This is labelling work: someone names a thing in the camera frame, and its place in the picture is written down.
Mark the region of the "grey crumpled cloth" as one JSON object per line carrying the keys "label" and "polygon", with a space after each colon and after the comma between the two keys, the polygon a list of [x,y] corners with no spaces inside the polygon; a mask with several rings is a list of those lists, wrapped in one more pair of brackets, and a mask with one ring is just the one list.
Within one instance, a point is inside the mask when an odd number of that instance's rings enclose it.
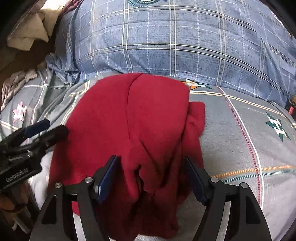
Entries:
{"label": "grey crumpled cloth", "polygon": [[29,69],[27,72],[15,72],[8,79],[6,79],[3,83],[1,91],[1,111],[8,105],[10,100],[18,93],[19,90],[23,88],[26,83],[36,77],[36,70]]}

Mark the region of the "maroon knit cloth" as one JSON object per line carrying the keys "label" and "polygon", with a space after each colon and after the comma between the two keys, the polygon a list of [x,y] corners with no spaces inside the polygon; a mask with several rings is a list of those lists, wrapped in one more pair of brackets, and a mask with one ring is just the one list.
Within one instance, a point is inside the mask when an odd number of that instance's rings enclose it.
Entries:
{"label": "maroon knit cloth", "polygon": [[66,13],[69,13],[70,11],[73,11],[75,8],[77,8],[79,6],[79,4],[82,1],[83,0],[69,0],[69,1],[67,1],[67,3],[62,8],[61,15],[64,15]]}

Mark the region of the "red knit sweater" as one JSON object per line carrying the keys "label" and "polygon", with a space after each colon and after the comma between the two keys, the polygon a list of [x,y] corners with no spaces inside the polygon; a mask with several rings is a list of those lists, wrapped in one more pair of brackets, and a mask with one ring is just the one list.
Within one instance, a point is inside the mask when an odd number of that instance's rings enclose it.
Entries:
{"label": "red knit sweater", "polygon": [[66,126],[68,138],[53,153],[49,189],[76,184],[119,156],[121,170],[97,209],[108,236],[173,238],[177,208],[191,191],[184,158],[203,167],[205,105],[189,101],[187,85],[142,73],[104,78],[80,99]]}

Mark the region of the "beige cloth pile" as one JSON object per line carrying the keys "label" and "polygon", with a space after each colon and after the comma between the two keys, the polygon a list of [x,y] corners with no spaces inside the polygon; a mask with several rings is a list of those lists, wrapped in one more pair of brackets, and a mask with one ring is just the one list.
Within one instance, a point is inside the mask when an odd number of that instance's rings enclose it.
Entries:
{"label": "beige cloth pile", "polygon": [[14,49],[29,51],[35,40],[49,41],[62,6],[41,8],[31,17],[26,17],[7,38],[6,44]]}

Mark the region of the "blue plaid pillow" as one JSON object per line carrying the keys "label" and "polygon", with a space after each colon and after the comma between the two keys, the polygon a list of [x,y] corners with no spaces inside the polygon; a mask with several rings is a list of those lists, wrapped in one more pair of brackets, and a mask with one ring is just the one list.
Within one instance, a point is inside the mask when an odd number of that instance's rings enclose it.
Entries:
{"label": "blue plaid pillow", "polygon": [[261,1],[82,1],[48,66],[65,83],[113,70],[186,78],[285,106],[295,38]]}

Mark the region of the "dark bottles at bedside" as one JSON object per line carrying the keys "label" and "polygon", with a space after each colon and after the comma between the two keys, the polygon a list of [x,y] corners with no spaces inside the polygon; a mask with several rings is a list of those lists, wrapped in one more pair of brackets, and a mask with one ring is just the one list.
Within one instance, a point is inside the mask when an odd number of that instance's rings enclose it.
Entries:
{"label": "dark bottles at bedside", "polygon": [[285,105],[285,110],[290,115],[293,115],[295,109],[296,109],[296,96],[294,96],[292,99],[289,99]]}

